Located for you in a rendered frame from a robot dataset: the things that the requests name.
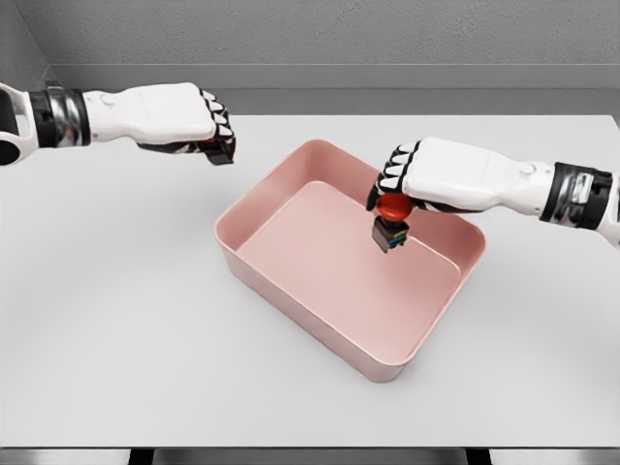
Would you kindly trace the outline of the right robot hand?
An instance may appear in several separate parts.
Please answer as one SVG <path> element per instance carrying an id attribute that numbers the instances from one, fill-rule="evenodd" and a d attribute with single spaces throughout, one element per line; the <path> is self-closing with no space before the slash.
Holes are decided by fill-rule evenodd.
<path id="1" fill-rule="evenodd" d="M 485 175 L 499 153 L 473 145 L 425 138 L 397 146 L 371 187 L 366 209 L 386 194 L 402 194 L 439 211 L 483 212 L 500 204 L 500 191 Z"/>

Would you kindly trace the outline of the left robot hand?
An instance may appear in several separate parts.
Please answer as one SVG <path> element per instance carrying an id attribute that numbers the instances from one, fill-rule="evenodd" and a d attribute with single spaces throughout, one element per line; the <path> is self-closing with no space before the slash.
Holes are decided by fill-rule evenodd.
<path id="1" fill-rule="evenodd" d="M 228 109 L 193 83 L 129 90 L 129 137 L 141 148 L 169 154 L 202 153 L 216 166 L 233 162 L 236 137 Z"/>

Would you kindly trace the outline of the red button industrial switch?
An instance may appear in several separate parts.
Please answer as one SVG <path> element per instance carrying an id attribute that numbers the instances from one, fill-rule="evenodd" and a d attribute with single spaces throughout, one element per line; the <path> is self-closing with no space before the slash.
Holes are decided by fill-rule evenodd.
<path id="1" fill-rule="evenodd" d="M 374 213 L 372 238 L 386 254 L 403 246 L 410 227 L 407 219 L 413 211 L 411 199 L 403 194 L 383 194 L 371 209 Z"/>

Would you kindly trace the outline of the pink rectangular basket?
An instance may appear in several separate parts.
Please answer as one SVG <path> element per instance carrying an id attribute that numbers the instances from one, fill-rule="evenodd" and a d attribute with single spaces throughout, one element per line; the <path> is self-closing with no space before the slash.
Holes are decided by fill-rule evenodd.
<path id="1" fill-rule="evenodd" d="M 287 157 L 217 220 L 233 275 L 366 378 L 394 380 L 485 252 L 482 231 L 415 209 L 382 251 L 365 208 L 377 170 L 320 139 Z"/>

